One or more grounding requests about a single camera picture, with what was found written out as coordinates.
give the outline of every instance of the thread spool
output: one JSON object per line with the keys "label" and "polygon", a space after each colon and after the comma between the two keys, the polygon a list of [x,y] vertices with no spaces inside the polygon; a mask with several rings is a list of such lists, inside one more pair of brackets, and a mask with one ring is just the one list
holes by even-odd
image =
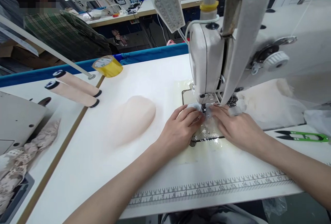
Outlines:
{"label": "thread spool", "polygon": [[117,76],[123,70],[123,66],[112,55],[97,59],[92,67],[107,78]]}
{"label": "thread spool", "polygon": [[94,87],[93,85],[85,82],[84,80],[81,80],[80,78],[72,75],[70,72],[59,70],[54,72],[53,76],[61,82],[66,83],[67,85],[70,85],[74,88],[77,88],[78,90],[89,94],[90,96],[98,97],[102,93],[102,91],[97,87]]}
{"label": "thread spool", "polygon": [[96,99],[70,85],[58,82],[51,81],[45,88],[57,95],[63,96],[67,99],[70,99],[74,102],[83,104],[86,107],[94,108],[100,102],[99,99]]}

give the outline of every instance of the yellow ring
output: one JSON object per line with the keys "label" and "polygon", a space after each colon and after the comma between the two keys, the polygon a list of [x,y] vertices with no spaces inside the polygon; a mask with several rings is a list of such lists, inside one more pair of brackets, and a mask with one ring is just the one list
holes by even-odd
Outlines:
{"label": "yellow ring", "polygon": [[211,12],[215,9],[217,9],[218,6],[218,1],[216,0],[214,4],[204,4],[204,2],[202,2],[202,4],[200,5],[200,9],[204,12]]}

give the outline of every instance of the sewing machine lamp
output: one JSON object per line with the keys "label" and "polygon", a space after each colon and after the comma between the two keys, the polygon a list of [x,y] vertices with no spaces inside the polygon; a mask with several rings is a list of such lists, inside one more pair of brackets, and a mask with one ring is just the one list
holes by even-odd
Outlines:
{"label": "sewing machine lamp", "polygon": [[171,33],[185,26],[180,0],[151,0]]}

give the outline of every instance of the workshop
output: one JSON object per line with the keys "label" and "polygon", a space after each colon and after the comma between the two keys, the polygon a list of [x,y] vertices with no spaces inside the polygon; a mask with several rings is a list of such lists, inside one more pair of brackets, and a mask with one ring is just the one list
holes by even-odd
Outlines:
{"label": "workshop", "polygon": [[331,224],[331,0],[0,0],[0,224]]}

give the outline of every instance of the hand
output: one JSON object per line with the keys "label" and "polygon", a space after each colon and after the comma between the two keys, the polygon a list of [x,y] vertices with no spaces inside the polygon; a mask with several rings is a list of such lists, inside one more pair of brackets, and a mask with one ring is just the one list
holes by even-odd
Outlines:
{"label": "hand", "polygon": [[173,112],[156,141],[161,144],[168,159],[177,156],[188,147],[192,135],[204,121],[202,112],[186,107],[187,105],[183,105]]}
{"label": "hand", "polygon": [[229,116],[228,109],[228,106],[210,106],[211,113],[218,122],[219,130],[238,148],[258,155],[272,138],[263,132],[249,114]]}

